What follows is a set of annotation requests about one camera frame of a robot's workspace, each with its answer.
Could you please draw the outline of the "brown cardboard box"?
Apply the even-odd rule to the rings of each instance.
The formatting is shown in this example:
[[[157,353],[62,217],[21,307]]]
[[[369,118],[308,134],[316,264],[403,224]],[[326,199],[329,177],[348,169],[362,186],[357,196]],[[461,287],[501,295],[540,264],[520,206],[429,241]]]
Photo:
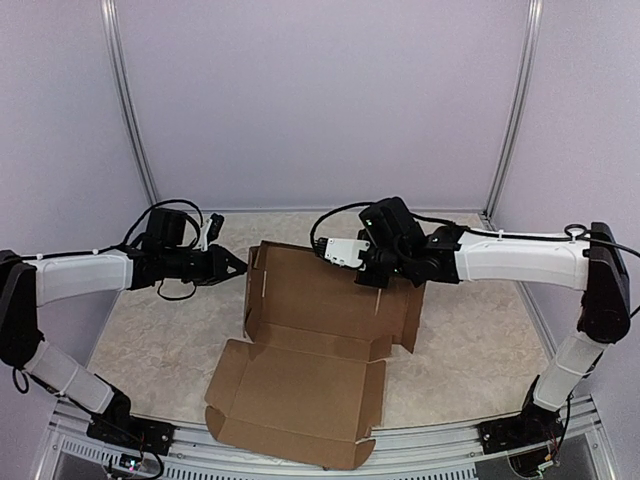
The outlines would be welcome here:
[[[393,278],[386,289],[308,248],[262,242],[250,249],[244,336],[227,341],[205,393],[206,412],[315,437],[354,437],[362,408],[383,417],[386,361],[412,351],[422,288]]]

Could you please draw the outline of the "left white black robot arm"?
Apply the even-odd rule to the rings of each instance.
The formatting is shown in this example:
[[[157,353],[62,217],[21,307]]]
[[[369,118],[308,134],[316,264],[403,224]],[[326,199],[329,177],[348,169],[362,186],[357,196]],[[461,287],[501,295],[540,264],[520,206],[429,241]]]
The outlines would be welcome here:
[[[1,253],[1,361],[15,375],[65,397],[121,445],[140,434],[129,397],[46,340],[41,307],[102,292],[135,291],[178,280],[216,286],[246,273],[217,242],[223,216],[191,216],[178,200],[148,207],[123,240],[102,249],[21,256]]]

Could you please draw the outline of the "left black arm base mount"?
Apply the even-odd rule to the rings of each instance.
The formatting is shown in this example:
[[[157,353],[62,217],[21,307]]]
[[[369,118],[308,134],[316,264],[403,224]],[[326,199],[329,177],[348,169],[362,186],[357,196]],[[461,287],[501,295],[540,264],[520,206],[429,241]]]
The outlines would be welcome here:
[[[94,419],[89,424],[86,435],[107,444],[166,456],[175,430],[176,426],[171,423],[133,416],[126,427]]]

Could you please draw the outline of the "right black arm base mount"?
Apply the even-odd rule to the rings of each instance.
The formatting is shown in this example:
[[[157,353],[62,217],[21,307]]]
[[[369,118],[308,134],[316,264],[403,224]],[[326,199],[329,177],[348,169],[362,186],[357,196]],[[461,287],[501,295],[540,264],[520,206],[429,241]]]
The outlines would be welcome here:
[[[477,431],[485,455],[558,440],[564,426],[558,418],[542,421],[520,415],[481,422]]]

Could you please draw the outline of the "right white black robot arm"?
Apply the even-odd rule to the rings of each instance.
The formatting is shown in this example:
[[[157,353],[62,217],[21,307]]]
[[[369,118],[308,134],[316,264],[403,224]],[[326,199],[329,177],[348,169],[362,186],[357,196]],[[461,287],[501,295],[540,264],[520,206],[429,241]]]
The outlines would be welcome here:
[[[368,205],[359,219],[371,241],[361,254],[367,268],[398,274],[420,287],[427,282],[505,280],[548,284],[581,292],[575,333],[532,385],[511,433],[523,444],[546,432],[554,415],[607,348],[630,331],[629,275],[609,226],[568,225],[561,234],[475,230],[443,220],[424,233],[399,197]]]

